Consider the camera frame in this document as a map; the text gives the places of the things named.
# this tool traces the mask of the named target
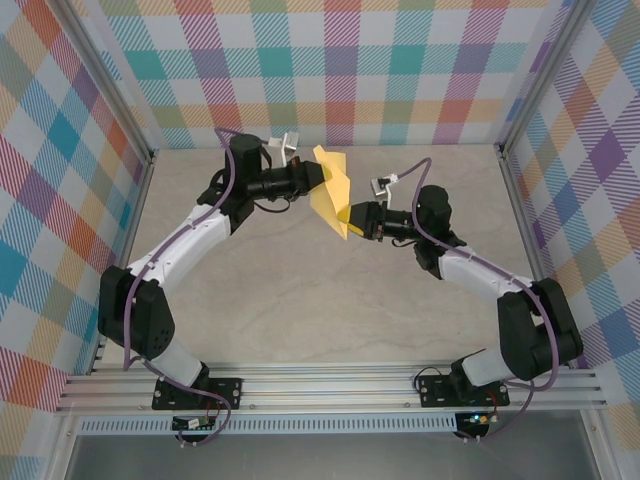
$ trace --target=black mounting plate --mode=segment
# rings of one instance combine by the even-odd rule
[[[207,387],[201,387],[200,389],[220,395],[229,402],[231,410],[240,408],[240,399],[242,398],[241,378],[209,378]],[[185,392],[167,382],[160,381],[160,379],[156,382],[153,401],[151,402],[152,410],[206,410],[208,406],[213,412],[218,408],[215,400],[209,397]]]
[[[449,380],[448,375],[421,375],[418,377],[417,385],[420,392],[420,405],[423,408],[430,407],[493,407],[493,399],[489,392],[496,398],[498,407],[509,405],[509,392],[501,382],[493,382],[469,394],[467,401],[463,402],[458,398]]]

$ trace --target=colorful plaid pattern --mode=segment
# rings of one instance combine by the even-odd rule
[[[614,405],[620,448],[640,452],[637,0],[600,0],[510,163],[544,267]],[[630,458],[640,467],[640,454],[619,454]]]
[[[100,23],[83,1],[97,0],[74,3],[134,115],[170,148],[218,146],[213,125],[295,129],[307,145],[493,143],[549,4],[100,0]]]
[[[576,0],[563,0],[562,6],[558,10],[555,19],[551,25],[551,28],[547,32],[547,35],[540,46],[540,50],[538,50],[538,54],[536,55],[535,60],[531,64],[529,71],[527,72],[527,76],[522,83],[520,90],[518,91],[518,96],[516,97],[515,102],[511,106],[509,110],[509,114],[507,115],[507,119],[502,126],[502,130],[500,130],[500,134],[498,135],[498,141],[496,143],[503,143],[511,126],[513,125],[513,120],[516,118],[517,113],[520,111],[520,107],[522,103],[527,98],[529,93],[531,92],[531,87],[533,87],[533,83],[538,77],[538,73],[540,71],[540,67],[543,65],[543,62],[547,59],[547,56],[551,52],[551,46],[553,42],[555,42],[558,34],[562,30],[564,23],[569,15],[569,12],[573,8]]]
[[[34,478],[142,162],[44,0],[0,0],[0,478]]]

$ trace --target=beige floor surface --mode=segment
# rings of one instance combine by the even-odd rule
[[[493,147],[398,146],[347,153],[351,201],[372,199],[369,180],[433,158],[428,183],[445,187],[452,225],[477,253],[530,275]],[[313,159],[311,149],[300,157]],[[163,151],[132,252],[139,258],[180,223],[221,150]],[[394,189],[410,209],[419,174]],[[308,198],[290,211],[256,211],[170,296],[182,342],[206,362],[375,362],[455,359],[497,339],[495,306],[422,271],[411,248],[355,235],[342,240]],[[109,344],[104,360],[120,362]]]

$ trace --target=enclosure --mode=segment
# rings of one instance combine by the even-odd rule
[[[343,240],[301,197],[255,211],[169,297],[187,349],[245,379],[228,435],[188,454],[174,442],[177,463],[417,478],[426,465],[407,451],[424,442],[460,478],[638,476],[636,0],[0,0],[0,13],[0,478],[87,478],[96,450],[132,455],[104,478],[174,465],[153,375],[121,372],[97,331],[99,284],[185,219],[223,166],[214,127],[298,132],[301,160],[346,153],[352,204],[432,158],[455,233],[556,279],[584,355],[500,442],[424,437],[459,412],[421,409],[413,375],[495,346],[495,305],[428,275],[411,248]],[[411,209],[418,177],[394,186],[393,208]],[[526,392],[511,396],[505,419]],[[276,418],[332,435],[288,437],[301,432]],[[338,426],[314,426],[328,418]],[[374,418],[387,426],[355,423]],[[547,428],[558,437],[536,450]],[[145,463],[153,452],[168,463]]]

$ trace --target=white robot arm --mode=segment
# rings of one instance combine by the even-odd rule
[[[368,240],[412,241],[416,260],[423,270],[439,280],[456,283],[493,303],[498,310],[500,344],[498,348],[463,357],[451,366],[449,381],[459,397],[485,386],[512,378],[531,380],[552,368],[550,338],[544,325],[535,322],[540,315],[523,288],[540,299],[549,316],[558,347],[559,363],[582,353],[582,341],[560,285],[553,279],[541,281],[506,274],[502,269],[473,252],[451,230],[451,206],[446,191],[436,185],[423,186],[416,203],[420,230],[427,232],[445,249],[426,238],[414,225],[411,212],[389,209],[389,186],[397,175],[372,180],[378,201],[352,205],[339,218],[354,233]]]
[[[283,140],[283,158],[294,149],[292,143],[293,140],[287,140],[287,137]],[[187,218],[158,247],[126,269],[109,267],[100,280],[100,333],[124,345],[127,296],[134,280],[140,277],[130,316],[131,350],[178,383],[204,390],[207,389],[208,368],[174,335],[175,324],[167,295],[209,250],[239,228],[253,212],[256,200],[284,198],[295,201],[325,181],[320,164],[302,162],[298,157],[282,167],[272,168],[271,157],[262,141],[253,135],[236,135],[229,146],[236,179],[220,208],[212,211],[229,181],[229,158],[225,169],[213,176]],[[269,164],[266,169],[262,168],[263,157]]]

